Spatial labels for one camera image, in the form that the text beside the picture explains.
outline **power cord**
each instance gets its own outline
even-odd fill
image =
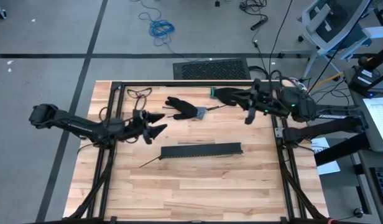
[[[326,89],[326,88],[323,88],[323,89],[321,89],[321,90],[318,90],[318,91],[312,93],[311,95],[313,96],[313,95],[315,95],[315,94],[317,94],[317,93],[324,93],[323,96],[321,96],[321,98],[320,98],[319,100],[316,101],[316,103],[318,103],[318,102],[321,101],[327,94],[331,93],[331,94],[332,94],[333,96],[335,96],[335,97],[338,97],[338,98],[346,98],[346,101],[348,102],[348,106],[349,106],[349,105],[350,105],[350,101],[349,101],[349,96],[350,96],[350,95],[346,95],[345,93],[343,93],[343,92],[341,91],[341,90],[345,90],[345,89],[347,89],[347,88],[343,88],[343,89],[339,89],[339,90],[337,90],[337,87],[338,87],[340,84],[342,84],[343,81],[339,82],[339,83],[336,84],[336,85],[331,85],[331,86],[326,87],[326,88],[329,88],[329,87],[332,87],[332,86],[334,87],[333,89],[331,89],[331,90],[329,90],[329,91],[322,91],[322,90]],[[337,95],[334,95],[334,93],[333,93],[334,91],[337,92],[337,93],[342,94],[343,96],[337,96]]]
[[[261,14],[260,10],[263,7],[266,7],[267,0],[245,0],[240,2],[239,8],[244,11],[247,14],[253,15],[253,16],[265,16],[267,18],[267,15]]]
[[[146,106],[147,104],[147,97],[152,93],[152,88],[149,87],[149,88],[146,88],[144,90],[139,90],[139,91],[135,91],[135,90],[131,90],[131,89],[127,89],[127,94],[129,97],[133,98],[133,99],[136,99],[136,102],[135,102],[135,107],[134,107],[134,110],[143,110],[144,107]],[[143,105],[141,108],[137,109],[137,105],[139,104],[140,100],[141,99],[144,99],[143,101]],[[128,141],[128,140],[125,140],[127,143],[129,144],[134,144],[135,142],[137,142],[137,140],[139,140],[139,137],[136,137],[135,140],[133,141]]]
[[[157,16],[157,18],[155,18],[155,19],[152,19],[152,17],[150,16],[150,13],[148,13],[148,12],[141,12],[138,15],[138,18],[140,20],[150,22],[149,34],[150,34],[150,36],[152,36],[154,38],[154,40],[153,40],[154,46],[161,47],[163,45],[166,45],[167,48],[169,49],[169,51],[171,51],[171,53],[173,53],[175,55],[179,55],[189,62],[196,62],[199,60],[207,60],[206,58],[198,58],[196,60],[190,60],[190,59],[187,59],[186,56],[184,56],[183,54],[174,52],[171,49],[169,44],[172,42],[171,33],[175,32],[175,26],[173,26],[173,24],[171,24],[168,20],[161,19],[162,13],[161,13],[160,9],[157,9],[156,7],[146,6],[142,0],[131,0],[131,1],[132,2],[138,2],[139,1],[144,8],[153,9],[159,13],[159,16]]]
[[[273,86],[272,86],[272,79],[271,79],[271,71],[270,71],[270,67],[272,65],[272,55],[273,55],[273,51],[275,49],[275,46],[276,46],[276,43],[277,43],[277,39],[279,38],[279,35],[280,35],[280,32],[281,32],[281,28],[283,28],[283,25],[284,25],[284,22],[287,18],[287,15],[288,15],[288,12],[290,11],[290,8],[291,8],[291,4],[292,4],[293,0],[290,1],[290,4],[288,5],[288,9],[287,9],[287,12],[285,13],[285,16],[284,16],[284,19],[283,19],[283,22],[281,23],[281,26],[279,28],[279,31],[277,32],[277,35],[276,35],[276,38],[274,40],[274,45],[273,45],[273,48],[272,48],[272,51],[269,55],[269,86],[270,86],[270,94],[273,93]]]
[[[91,143],[91,144],[87,144],[87,145],[84,145],[83,147],[79,148],[78,151],[77,151],[77,155],[78,153],[80,153],[80,151],[85,148],[85,147],[88,147],[88,146],[92,146],[94,143]]]

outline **chair wheel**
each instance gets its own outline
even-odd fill
[[[363,212],[363,209],[362,208],[357,208],[353,211],[353,215],[356,217],[356,218],[361,218],[363,217],[364,215],[364,212]]]

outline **office chair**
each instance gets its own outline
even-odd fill
[[[348,38],[339,46],[348,32],[353,28],[357,20],[365,13],[370,0],[316,0],[306,8],[297,19],[303,24],[303,33],[298,41],[309,41],[312,45],[310,50],[282,50],[282,54],[304,54],[309,55],[308,64],[303,73],[302,80],[306,79],[311,66],[317,58],[329,61],[336,49],[340,47],[335,55],[337,59],[349,59],[353,52],[360,46],[369,46],[371,39],[381,38],[383,29],[371,27],[362,29],[356,24]],[[331,66],[340,72],[333,63]]]

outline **black metal frame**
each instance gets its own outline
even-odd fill
[[[277,94],[279,92],[279,81],[273,81],[273,86],[272,88],[269,88],[270,83],[269,82],[264,82],[261,87],[266,90],[276,90]],[[206,81],[206,82],[112,82],[111,84],[111,90],[110,90],[110,96],[109,96],[109,102],[108,102],[108,111],[106,113],[106,117],[110,118],[111,114],[113,112],[113,103],[114,103],[114,97],[115,93],[117,90],[119,90],[119,97],[118,97],[118,105],[116,108],[116,114],[115,116],[117,118],[120,117],[121,115],[121,110],[122,110],[122,104],[124,102],[124,91],[126,87],[129,86],[168,86],[168,87],[183,87],[183,86],[189,86],[189,87],[198,87],[198,86],[251,86],[252,82],[251,81],[234,81],[234,82],[224,82],[224,81]],[[285,144],[282,138],[277,137],[275,134],[275,129],[278,128],[277,124],[277,118],[275,116],[271,116],[272,119],[272,124],[273,124],[273,131],[274,131],[274,136],[275,136],[275,143],[277,147],[277,155],[279,157],[279,166],[280,166],[280,171],[281,171],[281,176],[282,176],[282,182],[283,182],[283,190],[284,190],[284,196],[285,196],[285,203],[287,205],[287,212],[288,212],[288,218],[285,217],[279,217],[279,221],[274,221],[274,222],[205,222],[205,221],[190,221],[190,222],[171,222],[171,221],[164,221],[164,222],[135,222],[135,221],[117,221],[117,217],[111,217],[110,221],[104,221],[104,213],[106,210],[106,202],[108,199],[108,192],[109,192],[109,183],[110,183],[110,174],[114,165],[114,159],[116,157],[116,145],[114,145],[112,148],[109,149],[109,156],[108,156],[108,162],[107,164],[110,164],[110,166],[106,165],[106,168],[108,167],[108,170],[105,169],[105,172],[109,172],[109,175],[106,179],[104,180],[104,185],[103,185],[103,193],[101,197],[101,203],[100,203],[100,208],[99,208],[99,215],[98,217],[93,217],[93,211],[95,208],[95,196],[96,192],[99,189],[96,189],[96,186],[99,188],[102,185],[102,178],[99,173],[101,170],[101,165],[103,163],[103,154],[104,150],[99,149],[99,156],[98,160],[96,163],[96,170],[95,170],[95,176],[94,176],[94,183],[95,187],[92,187],[94,192],[90,192],[87,196],[90,197],[91,194],[94,196],[92,200],[89,199],[90,203],[88,206],[88,213],[90,217],[87,218],[81,218],[83,212],[81,211],[76,211],[72,216],[69,218],[65,218],[60,221],[52,221],[52,222],[42,222],[46,224],[76,224],[76,223],[85,223],[85,224],[328,224],[328,223],[339,223],[339,224],[355,224],[353,222],[344,222],[344,221],[336,221],[333,222],[333,220],[330,220],[329,218],[324,217],[322,214],[320,214],[317,209],[314,207],[314,205],[309,201],[307,196],[303,193],[303,191],[300,189],[300,184],[299,184],[299,178],[298,178],[298,171],[295,163],[295,158],[294,154],[292,151],[292,148],[288,145]],[[282,126],[283,128],[286,128],[288,126],[287,120],[282,118]],[[287,166],[285,165],[285,160],[284,160],[284,155],[283,155],[283,150],[286,148],[288,151],[288,156],[290,159],[290,168],[291,172],[288,171]],[[301,218],[295,218],[293,206],[292,206],[292,199],[291,199],[291,192],[289,189],[289,185],[292,186],[294,189],[295,193],[297,194],[298,198],[298,207],[300,209],[300,216]],[[305,211],[305,206],[307,210],[311,213],[313,219],[307,219],[306,218],[306,211]]]
[[[279,82],[278,81],[273,81],[273,88],[278,89],[279,88]],[[119,100],[118,100],[118,105],[117,105],[117,110],[116,110],[116,117],[118,118],[121,115],[121,109],[122,109],[122,104],[124,102],[124,90],[125,88],[129,86],[169,86],[169,87],[187,87],[187,86],[251,86],[252,81],[233,81],[233,82],[224,82],[224,81],[162,81],[162,82],[146,82],[146,81],[141,81],[141,82],[113,82],[111,85],[111,90],[110,90],[110,96],[109,96],[109,102],[108,102],[108,110],[106,113],[106,117],[110,118],[111,113],[113,112],[113,102],[114,102],[114,96],[115,92],[117,90],[120,90],[119,92]],[[269,82],[263,82],[262,83],[262,88],[265,90],[269,89]],[[273,128],[277,128],[277,120],[276,117],[272,116],[272,123],[273,123]],[[287,126],[287,121],[285,119],[282,120],[283,127]],[[283,168],[281,164],[284,162],[284,156],[283,156],[283,143],[282,140],[279,138],[276,138],[276,146],[277,146],[277,154],[279,156],[279,164],[280,164],[280,169]],[[297,171],[297,166],[295,163],[295,158],[293,156],[293,151],[290,147],[287,146],[288,154],[290,156],[290,165],[291,165],[291,172],[293,174],[294,180],[297,182],[299,185],[299,178],[298,178],[298,171]],[[109,151],[109,158],[114,159],[114,149],[111,149]],[[96,161],[96,168],[95,168],[95,175],[93,177],[93,185],[96,184],[97,180],[99,179],[100,173],[101,173],[101,166],[103,164],[103,154],[104,154],[104,149],[99,149],[99,154],[98,158]],[[285,194],[285,202],[287,204],[287,211],[288,211],[288,216],[289,218],[295,218],[294,215],[294,210],[292,206],[292,199],[291,199],[291,193],[290,193],[290,188],[287,182],[287,179],[282,175],[282,182],[283,182],[283,190]],[[104,183],[103,186],[103,193],[100,201],[100,208],[99,208],[99,215],[98,218],[104,218],[104,212],[106,210],[106,202],[108,198],[108,190],[109,190],[109,183],[110,183],[110,178],[106,179],[106,182]],[[303,206],[303,203],[300,201],[298,198],[298,206],[300,209],[300,216],[301,218],[306,218],[306,211],[305,207]],[[87,211],[87,218],[92,218],[93,217],[93,211],[95,209],[95,199],[93,199],[91,205],[88,207]],[[160,223],[167,223],[167,222],[154,222],[154,224],[160,224]],[[254,223],[260,223],[260,224],[277,224],[281,222],[254,222]]]

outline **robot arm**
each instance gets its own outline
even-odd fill
[[[140,135],[143,135],[147,144],[151,144],[151,139],[155,139],[167,125],[151,127],[148,124],[154,123],[164,116],[164,114],[150,114],[144,110],[134,110],[132,119],[124,121],[120,118],[111,118],[96,123],[70,115],[55,105],[41,104],[34,106],[29,121],[37,129],[55,126],[69,131],[75,136],[87,137],[97,147],[109,148],[114,145],[115,141],[138,138]]]
[[[290,114],[292,119],[297,122],[313,121],[317,118],[344,119],[360,118],[362,116],[359,107],[353,106],[331,106],[318,105],[314,100],[299,90],[297,87],[284,86],[280,90],[277,98],[269,92],[259,89],[261,81],[255,79],[249,89],[249,96],[246,91],[235,92],[237,103],[244,110],[248,110],[245,123],[251,124],[255,118],[255,112],[263,112],[264,115],[270,114],[281,118],[287,118]]]

